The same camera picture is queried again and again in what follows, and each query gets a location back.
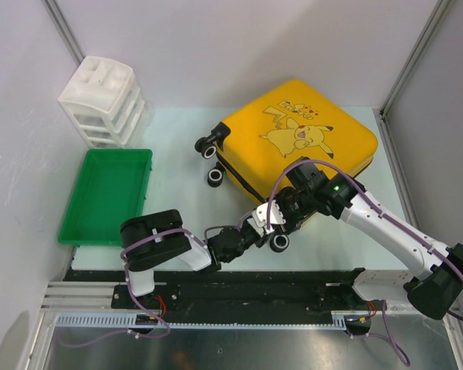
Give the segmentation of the yellow Pikachu hard-shell suitcase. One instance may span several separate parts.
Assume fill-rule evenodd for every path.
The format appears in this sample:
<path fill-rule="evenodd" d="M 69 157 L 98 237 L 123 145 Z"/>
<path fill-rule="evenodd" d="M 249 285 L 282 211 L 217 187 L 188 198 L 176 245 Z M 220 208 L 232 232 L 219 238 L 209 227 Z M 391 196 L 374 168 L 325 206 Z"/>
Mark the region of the yellow Pikachu hard-shell suitcase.
<path fill-rule="evenodd" d="M 376 136 L 305 82 L 293 79 L 222 119 L 194 148 L 217 162 L 208 184 L 227 177 L 258 205 L 291 183 L 280 174 L 297 160 L 322 160 L 355 177 L 372 162 Z M 276 231 L 265 243 L 277 253 L 295 231 Z"/>

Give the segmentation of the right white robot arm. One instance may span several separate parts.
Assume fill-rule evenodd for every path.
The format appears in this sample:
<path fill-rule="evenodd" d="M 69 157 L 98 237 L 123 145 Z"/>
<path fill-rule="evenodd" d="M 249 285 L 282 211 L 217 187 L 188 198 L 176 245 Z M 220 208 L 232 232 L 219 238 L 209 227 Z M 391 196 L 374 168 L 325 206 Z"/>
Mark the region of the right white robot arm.
<path fill-rule="evenodd" d="M 403 290 L 415 309 L 436 320 L 450 313 L 463 291 L 463 244 L 449 247 L 394 216 L 360 182 L 331 163 L 303 158 L 280 177 L 289 179 L 293 192 L 280 200 L 271 191 L 268 226 L 273 206 L 285 221 L 315 212 L 341 220 L 371 237 L 413 274 Z"/>

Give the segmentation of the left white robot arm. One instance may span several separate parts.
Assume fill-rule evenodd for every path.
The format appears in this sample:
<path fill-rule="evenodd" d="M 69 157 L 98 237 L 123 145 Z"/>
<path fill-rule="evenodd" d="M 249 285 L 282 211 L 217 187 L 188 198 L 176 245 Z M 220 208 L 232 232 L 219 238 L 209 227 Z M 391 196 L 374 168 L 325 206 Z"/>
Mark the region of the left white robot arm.
<path fill-rule="evenodd" d="M 184 228 L 178 210 L 135 217 L 120 226 L 123 250 L 120 258 L 129 287 L 127 297 L 139 308 L 155 299 L 154 269 L 175 258 L 191 270 L 209 274 L 241 257 L 255 245 L 261 247 L 272 229 L 252 215 L 237 225 L 212 227 L 218 233 L 203 240 Z"/>

